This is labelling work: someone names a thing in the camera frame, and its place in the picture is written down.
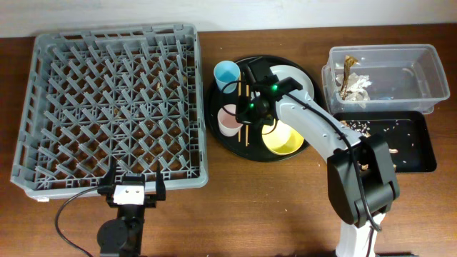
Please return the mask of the pink plastic cup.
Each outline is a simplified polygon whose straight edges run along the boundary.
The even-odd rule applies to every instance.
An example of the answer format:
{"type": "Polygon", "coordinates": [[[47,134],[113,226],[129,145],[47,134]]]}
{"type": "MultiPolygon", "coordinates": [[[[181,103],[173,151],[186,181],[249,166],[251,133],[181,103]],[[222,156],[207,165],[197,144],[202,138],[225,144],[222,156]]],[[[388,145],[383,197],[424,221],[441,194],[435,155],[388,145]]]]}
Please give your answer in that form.
{"type": "Polygon", "coordinates": [[[227,104],[223,108],[219,109],[217,114],[217,121],[219,125],[219,131],[224,136],[235,136],[243,126],[236,120],[235,116],[232,116],[234,113],[236,113],[235,104],[227,104]]]}

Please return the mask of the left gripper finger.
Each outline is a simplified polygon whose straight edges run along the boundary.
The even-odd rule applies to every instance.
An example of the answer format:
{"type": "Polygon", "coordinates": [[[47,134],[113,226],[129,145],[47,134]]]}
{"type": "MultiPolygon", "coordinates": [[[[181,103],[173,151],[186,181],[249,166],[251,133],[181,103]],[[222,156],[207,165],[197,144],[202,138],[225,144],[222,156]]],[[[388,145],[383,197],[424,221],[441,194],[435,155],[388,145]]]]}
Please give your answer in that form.
{"type": "Polygon", "coordinates": [[[116,161],[112,161],[109,166],[109,171],[105,175],[105,185],[109,186],[114,183],[116,176],[116,161]]]}
{"type": "Polygon", "coordinates": [[[159,163],[156,166],[156,199],[166,199],[166,187],[159,163]]]}

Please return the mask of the light blue plastic cup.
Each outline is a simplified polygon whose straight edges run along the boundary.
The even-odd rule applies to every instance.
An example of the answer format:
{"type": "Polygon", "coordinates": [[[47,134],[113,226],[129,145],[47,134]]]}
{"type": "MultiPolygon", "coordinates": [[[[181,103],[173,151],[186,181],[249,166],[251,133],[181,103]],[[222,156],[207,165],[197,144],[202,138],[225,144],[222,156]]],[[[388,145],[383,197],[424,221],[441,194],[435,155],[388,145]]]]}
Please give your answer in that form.
{"type": "Polygon", "coordinates": [[[214,67],[214,78],[220,91],[229,82],[237,81],[240,75],[239,66],[232,61],[221,61],[214,67]]]}

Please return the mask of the grey round plate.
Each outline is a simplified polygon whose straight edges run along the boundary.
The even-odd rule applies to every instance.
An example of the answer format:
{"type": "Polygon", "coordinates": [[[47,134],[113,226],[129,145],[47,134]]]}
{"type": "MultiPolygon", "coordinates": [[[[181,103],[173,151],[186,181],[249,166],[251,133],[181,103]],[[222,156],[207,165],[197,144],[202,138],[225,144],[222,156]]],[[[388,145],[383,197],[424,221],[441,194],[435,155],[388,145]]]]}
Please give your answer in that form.
{"type": "Polygon", "coordinates": [[[270,90],[274,93],[283,93],[288,92],[289,94],[295,96],[300,101],[309,101],[314,98],[314,87],[311,79],[308,75],[294,67],[289,65],[275,65],[270,68],[273,75],[277,76],[278,81],[269,86],[270,90]],[[298,92],[294,92],[296,88],[291,88],[287,86],[285,82],[281,82],[284,79],[292,78],[297,83],[299,83],[302,89],[299,89],[298,92]]]}

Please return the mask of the yellow bowl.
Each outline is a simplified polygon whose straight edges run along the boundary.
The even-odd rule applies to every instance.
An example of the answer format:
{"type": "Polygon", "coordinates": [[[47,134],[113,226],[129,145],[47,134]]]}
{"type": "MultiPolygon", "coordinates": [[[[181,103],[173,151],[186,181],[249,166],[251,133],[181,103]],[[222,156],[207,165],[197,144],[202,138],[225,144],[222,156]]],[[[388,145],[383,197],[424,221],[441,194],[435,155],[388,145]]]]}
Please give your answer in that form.
{"type": "Polygon", "coordinates": [[[304,137],[282,121],[263,125],[261,139],[270,152],[279,156],[297,152],[304,143],[304,137]]]}

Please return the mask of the gold foil wrapper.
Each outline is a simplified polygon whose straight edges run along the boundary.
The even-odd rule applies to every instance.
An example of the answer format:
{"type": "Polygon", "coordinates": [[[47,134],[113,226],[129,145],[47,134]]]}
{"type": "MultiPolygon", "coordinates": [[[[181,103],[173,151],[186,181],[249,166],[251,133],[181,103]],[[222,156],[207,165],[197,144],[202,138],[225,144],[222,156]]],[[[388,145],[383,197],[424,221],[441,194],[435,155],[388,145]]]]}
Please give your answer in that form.
{"type": "Polygon", "coordinates": [[[354,64],[358,63],[358,59],[356,59],[353,56],[346,55],[345,56],[345,61],[344,61],[344,72],[343,72],[343,83],[341,86],[341,90],[339,92],[339,95],[342,100],[346,98],[347,95],[347,89],[348,89],[348,80],[351,72],[351,67],[354,64]]]}

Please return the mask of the food scraps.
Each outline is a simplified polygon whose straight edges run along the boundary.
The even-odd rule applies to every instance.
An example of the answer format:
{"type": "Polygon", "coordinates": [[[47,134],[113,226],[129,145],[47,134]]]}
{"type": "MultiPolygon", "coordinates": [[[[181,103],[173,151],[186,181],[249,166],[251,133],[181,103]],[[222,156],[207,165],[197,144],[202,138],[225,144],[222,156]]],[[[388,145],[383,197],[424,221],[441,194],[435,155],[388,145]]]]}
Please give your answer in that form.
{"type": "Polygon", "coordinates": [[[416,165],[415,141],[410,121],[404,120],[341,120],[344,126],[369,137],[382,135],[386,140],[393,167],[396,172],[408,172],[410,166],[416,165]]]}

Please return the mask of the white paper napkin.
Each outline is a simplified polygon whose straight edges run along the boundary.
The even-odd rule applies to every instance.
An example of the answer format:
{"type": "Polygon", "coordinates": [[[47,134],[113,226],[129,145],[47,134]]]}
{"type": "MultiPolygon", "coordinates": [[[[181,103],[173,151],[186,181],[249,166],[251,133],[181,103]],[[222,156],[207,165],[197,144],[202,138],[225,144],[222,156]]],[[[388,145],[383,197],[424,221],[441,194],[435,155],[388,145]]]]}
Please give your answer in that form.
{"type": "Polygon", "coordinates": [[[348,77],[348,86],[344,101],[369,101],[367,88],[372,84],[369,75],[357,75],[355,72],[348,77]]]}

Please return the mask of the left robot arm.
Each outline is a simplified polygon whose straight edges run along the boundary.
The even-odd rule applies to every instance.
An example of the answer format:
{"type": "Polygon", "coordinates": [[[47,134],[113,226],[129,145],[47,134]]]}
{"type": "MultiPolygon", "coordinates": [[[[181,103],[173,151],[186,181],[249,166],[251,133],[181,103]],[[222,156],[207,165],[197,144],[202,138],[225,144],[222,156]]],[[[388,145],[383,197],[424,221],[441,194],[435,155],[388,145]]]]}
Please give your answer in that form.
{"type": "Polygon", "coordinates": [[[97,233],[101,256],[140,256],[145,210],[156,208],[159,201],[166,199],[166,187],[161,169],[154,169],[156,175],[155,194],[147,194],[146,177],[130,174],[115,182],[116,163],[110,165],[108,173],[101,179],[97,193],[106,197],[111,208],[117,210],[117,217],[105,222],[97,233]]]}

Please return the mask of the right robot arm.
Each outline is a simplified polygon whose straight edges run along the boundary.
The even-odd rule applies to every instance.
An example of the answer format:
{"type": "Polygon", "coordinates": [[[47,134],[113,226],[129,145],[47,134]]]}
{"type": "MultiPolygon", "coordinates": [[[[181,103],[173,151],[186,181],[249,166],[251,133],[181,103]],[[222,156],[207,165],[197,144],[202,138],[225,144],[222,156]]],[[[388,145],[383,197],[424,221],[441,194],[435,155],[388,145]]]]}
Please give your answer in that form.
{"type": "Polygon", "coordinates": [[[374,256],[381,222],[400,190],[388,144],[336,120],[288,77],[243,83],[236,120],[246,125],[281,121],[297,131],[327,165],[328,198],[341,219],[335,256],[374,256]]]}

